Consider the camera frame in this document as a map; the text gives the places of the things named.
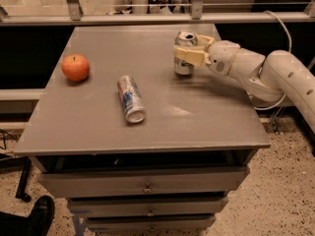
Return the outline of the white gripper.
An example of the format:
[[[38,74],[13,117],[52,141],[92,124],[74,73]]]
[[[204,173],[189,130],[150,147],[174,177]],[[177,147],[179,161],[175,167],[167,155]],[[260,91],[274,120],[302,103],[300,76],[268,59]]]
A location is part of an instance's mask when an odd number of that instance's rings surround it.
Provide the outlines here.
[[[207,65],[211,72],[226,77],[240,45],[228,40],[215,42],[213,37],[201,34],[197,35],[197,40],[197,46],[175,45],[174,56],[194,66]]]

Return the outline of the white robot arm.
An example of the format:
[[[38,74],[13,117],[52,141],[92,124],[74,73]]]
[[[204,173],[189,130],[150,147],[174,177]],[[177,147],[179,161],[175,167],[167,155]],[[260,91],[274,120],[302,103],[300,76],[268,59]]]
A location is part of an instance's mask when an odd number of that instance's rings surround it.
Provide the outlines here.
[[[315,132],[315,77],[291,53],[276,50],[267,56],[228,40],[215,40],[193,31],[181,31],[174,40],[174,70],[190,75],[206,66],[239,82],[250,94],[274,102],[287,96]]]

